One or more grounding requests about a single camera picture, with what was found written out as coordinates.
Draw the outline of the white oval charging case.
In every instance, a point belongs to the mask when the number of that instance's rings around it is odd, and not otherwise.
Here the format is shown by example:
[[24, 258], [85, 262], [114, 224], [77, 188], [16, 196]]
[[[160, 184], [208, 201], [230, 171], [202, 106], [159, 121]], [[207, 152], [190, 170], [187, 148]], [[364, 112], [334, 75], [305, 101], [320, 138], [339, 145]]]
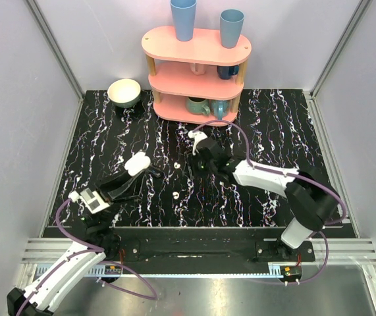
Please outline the white oval charging case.
[[124, 169], [130, 176], [135, 176], [139, 172], [147, 169], [150, 164], [151, 159], [146, 155], [146, 153], [139, 151], [124, 164]]

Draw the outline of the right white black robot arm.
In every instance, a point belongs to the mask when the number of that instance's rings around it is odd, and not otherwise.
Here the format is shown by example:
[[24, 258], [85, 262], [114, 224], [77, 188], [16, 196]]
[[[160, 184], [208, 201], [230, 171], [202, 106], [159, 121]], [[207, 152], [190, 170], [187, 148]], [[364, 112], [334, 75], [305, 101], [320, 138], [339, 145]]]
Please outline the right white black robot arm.
[[276, 253], [290, 261], [312, 233], [320, 231], [337, 208], [337, 193], [316, 168], [284, 169], [263, 165], [226, 154], [203, 132], [190, 132], [193, 150], [190, 160], [196, 176], [214, 174], [229, 184], [273, 192], [287, 199], [294, 218], [281, 234]]

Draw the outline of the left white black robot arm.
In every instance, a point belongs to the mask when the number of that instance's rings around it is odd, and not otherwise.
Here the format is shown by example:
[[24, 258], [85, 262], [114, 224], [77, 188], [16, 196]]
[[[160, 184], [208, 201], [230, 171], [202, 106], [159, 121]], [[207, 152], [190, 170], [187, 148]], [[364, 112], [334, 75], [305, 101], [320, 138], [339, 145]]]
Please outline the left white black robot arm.
[[[58, 208], [55, 221], [59, 230], [72, 240], [69, 248], [42, 276], [24, 289], [13, 288], [7, 294], [9, 315], [52, 315], [70, 290], [101, 261], [117, 258], [121, 237], [113, 232], [114, 215], [109, 208], [138, 198], [137, 183], [146, 170], [118, 172], [93, 190], [73, 191]], [[88, 210], [81, 218], [84, 234], [78, 238], [61, 224], [61, 213], [71, 202], [80, 200]]]

